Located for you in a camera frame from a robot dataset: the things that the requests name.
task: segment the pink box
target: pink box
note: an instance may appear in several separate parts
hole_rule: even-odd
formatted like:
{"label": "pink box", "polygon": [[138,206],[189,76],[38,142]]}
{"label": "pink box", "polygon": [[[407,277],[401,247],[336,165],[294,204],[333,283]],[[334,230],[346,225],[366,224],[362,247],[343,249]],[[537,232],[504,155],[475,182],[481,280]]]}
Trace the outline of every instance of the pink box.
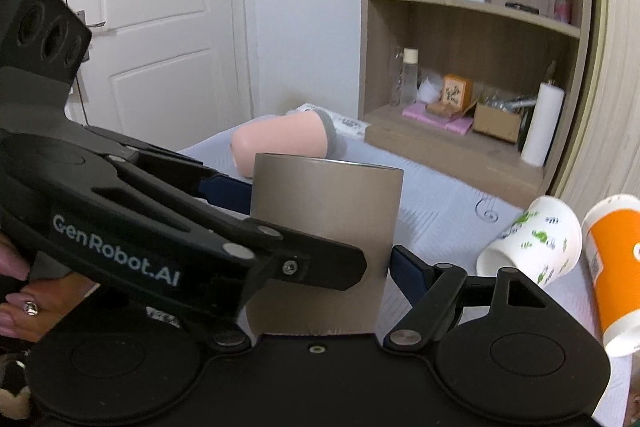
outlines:
{"label": "pink box", "polygon": [[429,114],[425,111],[425,105],[421,102],[417,102],[414,103],[414,105],[406,107],[402,111],[402,116],[405,118],[413,118],[419,122],[427,123],[439,129],[451,131],[456,134],[468,133],[474,123],[474,119],[469,116],[458,118],[457,120],[447,120],[446,118]]}

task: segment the door panel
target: door panel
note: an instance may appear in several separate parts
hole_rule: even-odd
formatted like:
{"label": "door panel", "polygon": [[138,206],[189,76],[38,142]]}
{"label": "door panel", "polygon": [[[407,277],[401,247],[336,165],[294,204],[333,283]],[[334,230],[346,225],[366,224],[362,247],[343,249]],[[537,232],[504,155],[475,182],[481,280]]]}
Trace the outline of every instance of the door panel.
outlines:
{"label": "door panel", "polygon": [[89,124],[180,149],[250,118],[231,0],[68,0],[94,30],[79,78]]}

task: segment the human hand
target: human hand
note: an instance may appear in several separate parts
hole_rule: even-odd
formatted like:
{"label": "human hand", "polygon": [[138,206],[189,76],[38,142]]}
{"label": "human hand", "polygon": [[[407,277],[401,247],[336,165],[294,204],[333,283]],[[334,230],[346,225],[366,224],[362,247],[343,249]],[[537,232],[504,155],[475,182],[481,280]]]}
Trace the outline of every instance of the human hand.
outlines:
{"label": "human hand", "polygon": [[[26,280],[30,266],[0,233],[0,275]],[[38,280],[22,288],[20,293],[6,296],[0,304],[0,336],[37,342],[62,318],[73,310],[95,283],[78,273],[62,279]],[[27,314],[23,306],[35,303],[37,315]]]}

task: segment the orange paper cup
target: orange paper cup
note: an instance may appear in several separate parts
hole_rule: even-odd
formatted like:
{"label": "orange paper cup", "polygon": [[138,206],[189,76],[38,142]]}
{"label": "orange paper cup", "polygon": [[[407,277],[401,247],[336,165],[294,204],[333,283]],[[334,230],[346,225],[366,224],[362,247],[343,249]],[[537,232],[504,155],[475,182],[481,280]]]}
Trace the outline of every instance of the orange paper cup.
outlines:
{"label": "orange paper cup", "polygon": [[626,357],[640,350],[640,200],[607,198],[589,211],[582,229],[602,343],[610,357]]}

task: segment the ring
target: ring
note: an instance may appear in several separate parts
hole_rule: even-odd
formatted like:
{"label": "ring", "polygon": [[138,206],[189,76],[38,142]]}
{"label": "ring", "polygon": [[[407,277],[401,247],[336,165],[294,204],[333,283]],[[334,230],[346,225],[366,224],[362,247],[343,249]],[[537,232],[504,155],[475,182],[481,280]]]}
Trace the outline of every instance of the ring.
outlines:
{"label": "ring", "polygon": [[27,315],[32,315],[32,316],[35,316],[40,312],[40,310],[38,309],[38,305],[33,301],[25,302],[22,305],[22,309]]}

